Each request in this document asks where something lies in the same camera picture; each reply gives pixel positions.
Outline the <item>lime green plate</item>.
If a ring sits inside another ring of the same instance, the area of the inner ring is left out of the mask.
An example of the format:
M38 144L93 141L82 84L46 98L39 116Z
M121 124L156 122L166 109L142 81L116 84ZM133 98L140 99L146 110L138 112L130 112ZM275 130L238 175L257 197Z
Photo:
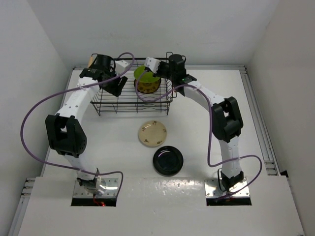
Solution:
M160 77L154 76L153 72L145 71L145 65L137 67L133 73L135 79L139 80L142 83L153 83L160 80Z

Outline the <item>beige plate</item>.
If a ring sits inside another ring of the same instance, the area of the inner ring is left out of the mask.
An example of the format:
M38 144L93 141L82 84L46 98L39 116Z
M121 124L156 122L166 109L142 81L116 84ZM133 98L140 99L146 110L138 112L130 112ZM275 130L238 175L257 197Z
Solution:
M138 130L139 141L150 148L162 145L167 138L165 125L157 120L150 120L143 123Z

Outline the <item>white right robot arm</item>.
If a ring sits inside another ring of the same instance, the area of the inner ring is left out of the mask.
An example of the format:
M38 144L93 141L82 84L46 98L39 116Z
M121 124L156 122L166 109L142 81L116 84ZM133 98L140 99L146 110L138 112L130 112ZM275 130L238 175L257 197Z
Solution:
M154 76L170 80L177 92L211 113L210 137L215 136L219 141L222 158L220 186L230 192L244 178L238 148L244 123L238 102L233 96L224 98L201 85L187 73L185 62L184 56L173 54L166 62L155 58L146 59L145 65Z

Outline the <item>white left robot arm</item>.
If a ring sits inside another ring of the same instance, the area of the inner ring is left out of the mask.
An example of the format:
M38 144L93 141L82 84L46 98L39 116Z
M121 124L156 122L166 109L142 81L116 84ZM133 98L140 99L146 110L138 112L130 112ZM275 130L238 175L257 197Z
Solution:
M51 149L62 155L72 167L76 168L77 181L81 187L93 195L101 195L105 188L99 170L84 154L88 144L87 136L81 126L83 115L100 89L119 95L127 78L121 74L130 64L110 56L97 55L89 67L82 70L73 91L65 104L55 115L45 120Z

